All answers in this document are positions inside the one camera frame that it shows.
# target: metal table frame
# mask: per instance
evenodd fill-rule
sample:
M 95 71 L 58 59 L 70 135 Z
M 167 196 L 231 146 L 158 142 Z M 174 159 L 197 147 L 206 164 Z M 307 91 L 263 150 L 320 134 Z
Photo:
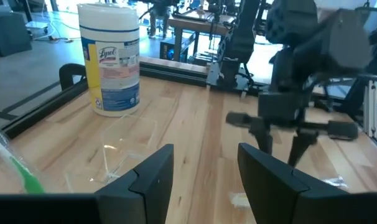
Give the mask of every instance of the metal table frame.
M 203 73 L 194 72 L 191 70 L 182 70 L 179 68 L 168 67 L 163 65 L 156 65 L 152 63 L 140 63 L 140 74 L 145 77 L 151 78 L 159 78 L 163 80 L 168 80 L 172 82 L 179 82 L 188 85 L 196 85 L 202 86 L 206 88 L 207 86 L 207 76 Z M 38 107 L 32 109 L 31 111 L 27 112 L 26 114 L 16 118 L 15 120 L 11 121 L 9 124 L 2 127 L 2 130 L 9 136 L 9 138 L 13 139 L 17 137 L 19 134 L 23 133 L 25 130 L 29 129 L 36 123 L 42 121 L 48 115 L 52 114 L 54 111 L 58 110 L 62 106 L 66 105 L 68 102 L 75 99 L 77 96 L 81 95 L 82 93 L 86 92 L 88 89 L 88 84 L 85 78 L 82 78 L 78 83 L 73 83 L 73 76 L 74 75 L 81 75 L 85 77 L 85 67 L 79 64 L 66 64 L 59 70 L 60 75 L 60 84 L 62 86 L 62 92 L 55 95 L 51 99 L 47 100 L 46 102 L 42 103 Z M 368 96 L 376 96 L 376 91 L 368 92 Z M 257 91 L 249 91 L 249 95 L 257 96 Z M 320 94 L 314 94 L 313 97 L 315 99 L 319 99 L 320 101 L 326 101 L 325 96 Z M 366 101 L 368 103 L 375 103 L 375 100 Z M 343 99 L 334 99 L 333 107 L 334 110 L 337 112 L 343 112 L 347 101 Z M 375 115 L 376 110 L 367 111 L 368 114 Z M 356 121 L 356 116 L 362 115 L 363 110 L 360 108 L 358 110 L 353 111 L 353 113 L 349 113 L 348 115 Z M 369 126 L 365 126 L 366 133 L 372 133 L 368 130 L 371 130 L 372 127 L 375 126 L 375 118 L 372 122 L 370 122 L 371 128 Z M 370 138 L 374 140 L 377 144 L 377 136 L 370 135 Z
M 186 20 L 187 21 L 196 21 L 195 19 L 186 19 Z M 193 51 L 194 54 L 197 53 L 197 51 L 198 51 L 198 41 L 199 41 L 200 33 L 209 34 L 209 35 L 211 33 L 211 30 L 205 31 L 205 30 L 195 30 L 195 29 L 189 29 L 189 28 L 186 29 L 184 27 L 177 27 L 177 26 L 171 26 L 171 27 L 174 28 L 174 35 L 175 35 L 174 56 L 181 54 L 181 51 L 182 51 L 181 45 L 182 45 L 184 30 L 190 30 L 190 31 L 195 33 L 194 51 Z M 227 32 L 224 35 L 221 35 L 221 34 L 216 34 L 216 35 L 212 34 L 212 35 L 215 35 L 215 37 L 213 37 L 213 38 L 216 38 L 216 36 L 220 36 L 221 40 L 223 40 L 223 38 L 225 37 L 226 34 L 227 34 Z M 174 61 L 179 62 L 180 57 L 174 57 Z

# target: cable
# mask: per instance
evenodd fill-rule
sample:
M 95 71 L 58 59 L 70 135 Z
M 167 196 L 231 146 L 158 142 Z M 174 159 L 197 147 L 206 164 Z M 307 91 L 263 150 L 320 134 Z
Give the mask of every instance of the cable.
M 60 31 L 56 28 L 56 26 L 54 25 L 54 19 L 50 16 L 45 16 L 44 15 L 44 11 L 45 11 L 45 1 L 42 5 L 42 11 L 41 11 L 41 17 L 43 20 L 45 21 L 48 21 L 48 27 L 51 27 L 52 28 L 52 31 L 51 33 L 47 34 L 47 35 L 43 35 L 42 37 L 34 37 L 32 40 L 38 40 L 38 41 L 47 41 L 47 42 L 51 42 L 53 44 L 56 44 L 56 43 L 59 43 L 61 40 L 65 40 L 65 42 L 69 43 L 69 42 L 72 42 L 73 40 L 75 39 L 80 39 L 80 37 L 74 37 L 74 38 L 68 38 L 68 37 L 62 37 L 61 34 L 60 34 Z M 58 19 L 59 21 L 56 21 L 70 29 L 73 29 L 73 30 L 79 30 L 78 28 L 75 28 L 75 27 L 71 27 L 67 24 L 65 24 L 64 22 L 61 21 L 61 19 Z M 54 33 L 57 33 L 58 37 L 54 38 L 52 37 L 54 35 Z
M 210 13 L 208 16 L 207 16 L 207 18 L 205 18 L 207 21 L 209 21 L 209 19 L 211 18 L 211 16 L 213 16 L 214 15 L 214 13 Z
M 209 21 L 209 18 L 210 18 L 210 16 L 212 16 L 212 15 L 213 15 L 213 13 L 209 14 L 209 15 L 207 16 L 207 18 L 206 18 L 206 20 L 207 20 L 208 22 L 211 23 L 211 28 L 210 28 L 210 30 L 209 30 L 209 41 L 212 40 L 213 22 L 214 22 L 214 20 L 215 20 L 215 16 L 214 16 L 213 19 L 212 19 L 211 21 Z
M 154 8 L 154 6 L 150 7 L 146 12 L 144 12 L 140 17 L 139 17 L 139 21 L 148 13 L 150 13 L 150 11 Z
M 212 43 L 212 62 L 213 62 L 213 56 L 215 56 L 214 51 L 215 51 L 215 39 L 216 39 L 217 30 L 218 30 L 218 21 L 216 21 L 215 16 L 213 16 L 213 20 L 211 22 L 211 30 L 210 30 L 210 33 L 209 33 L 210 41 L 213 41 L 213 43 Z
M 245 70 L 245 77 L 248 79 L 248 87 L 252 88 L 255 82 L 252 79 L 253 74 L 249 72 L 248 67 L 246 66 L 246 63 L 244 63 L 244 70 Z
M 228 27 L 228 24 L 225 24 L 225 23 L 223 23 L 223 26 L 224 26 L 226 29 L 228 29 L 229 31 L 232 30 L 232 28 L 234 27 L 233 24 L 230 24 L 230 27 Z

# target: floor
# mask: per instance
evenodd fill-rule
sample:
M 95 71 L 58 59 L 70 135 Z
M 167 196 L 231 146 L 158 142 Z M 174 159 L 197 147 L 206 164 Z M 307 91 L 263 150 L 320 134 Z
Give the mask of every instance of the floor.
M 50 14 L 34 13 L 35 21 L 48 22 L 52 20 L 54 37 L 67 37 L 72 42 L 61 40 L 50 43 L 47 38 L 41 38 L 41 31 L 34 32 L 33 49 L 0 58 L 0 126 L 16 116 L 31 110 L 46 99 L 60 92 L 58 85 L 58 69 L 65 63 L 83 63 L 78 16 L 74 13 L 53 12 Z M 159 41 L 161 37 L 149 39 L 146 27 L 140 29 L 141 55 L 159 57 Z M 259 43 L 265 40 L 257 37 Z M 201 36 L 199 50 L 208 48 L 208 37 Z M 249 70 L 257 79 L 270 81 L 272 65 L 268 64 L 279 46 L 255 45 L 254 54 L 249 61 Z M 333 95 L 345 96 L 349 86 L 343 86 Z

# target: white cable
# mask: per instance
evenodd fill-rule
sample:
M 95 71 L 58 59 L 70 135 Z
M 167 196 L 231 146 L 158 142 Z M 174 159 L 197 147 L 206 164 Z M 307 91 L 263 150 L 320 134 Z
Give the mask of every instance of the white cable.
M 76 27 L 70 27 L 69 25 L 67 25 L 67 24 L 65 24 L 65 23 L 63 23 L 63 22 L 59 22 L 59 23 L 65 25 L 66 27 L 68 27 L 68 28 L 70 28 L 70 29 L 73 29 L 73 30 L 79 30 L 79 28 L 76 28 Z
M 45 1 L 42 5 L 42 19 L 44 20 L 45 19 L 45 16 L 44 16 L 44 11 L 45 11 Z M 60 36 L 60 32 L 56 29 L 56 27 L 53 25 L 53 20 L 51 20 L 51 18 L 49 17 L 49 25 L 52 27 L 52 32 L 50 34 L 47 34 L 47 35 L 43 35 L 42 37 L 36 37 L 36 38 L 33 38 L 32 40 L 38 40 L 38 39 L 42 39 L 42 38 L 45 38 L 45 37 L 50 37 L 51 35 L 53 35 L 55 33 L 55 31 L 57 31 L 58 35 Z

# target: clear plastic bag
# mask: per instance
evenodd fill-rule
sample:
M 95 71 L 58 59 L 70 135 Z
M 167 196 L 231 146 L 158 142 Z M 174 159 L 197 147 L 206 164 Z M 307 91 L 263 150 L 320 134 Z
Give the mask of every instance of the clear plastic bag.
M 44 186 L 40 183 L 35 171 L 11 149 L 8 138 L 0 132 L 0 190 L 4 186 L 7 188 L 11 184 L 15 185 L 16 180 L 19 180 L 20 190 L 16 188 L 10 190 L 28 194 L 45 193 Z
M 348 186 L 341 176 L 337 178 L 324 179 L 322 181 L 334 187 L 338 187 L 339 189 L 348 190 Z
M 229 198 L 231 204 L 235 208 L 250 208 L 251 205 L 249 204 L 248 197 L 245 193 L 229 193 Z
M 67 168 L 69 191 L 95 192 L 136 167 L 154 152 L 156 128 L 153 119 L 128 114 L 119 118 L 103 132 L 101 153 L 95 153 L 91 162 L 80 154 Z

